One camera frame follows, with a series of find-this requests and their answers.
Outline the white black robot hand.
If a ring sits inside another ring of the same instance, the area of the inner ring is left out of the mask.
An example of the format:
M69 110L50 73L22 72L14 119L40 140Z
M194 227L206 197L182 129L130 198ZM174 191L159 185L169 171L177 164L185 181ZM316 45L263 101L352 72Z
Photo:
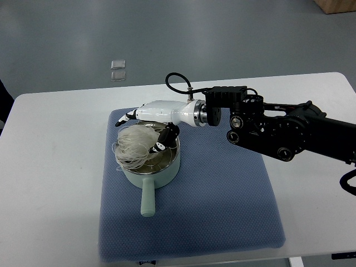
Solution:
M180 101L156 100L136 108L123 115L115 124L121 126L129 120L165 123L156 143L149 153L166 150L176 140L180 133L178 124L184 122L192 127L203 127L206 122L201 118L200 111L204 101L193 100L190 103Z

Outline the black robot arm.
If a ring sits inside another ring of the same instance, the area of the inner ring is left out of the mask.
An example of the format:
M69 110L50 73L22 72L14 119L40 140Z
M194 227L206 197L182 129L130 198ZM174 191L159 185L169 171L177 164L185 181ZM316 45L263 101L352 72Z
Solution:
M221 110L230 111L227 132L233 144L281 161L304 150L355 163L355 125L328 118L311 101L298 105L265 103L246 86L203 88L207 123L218 126Z

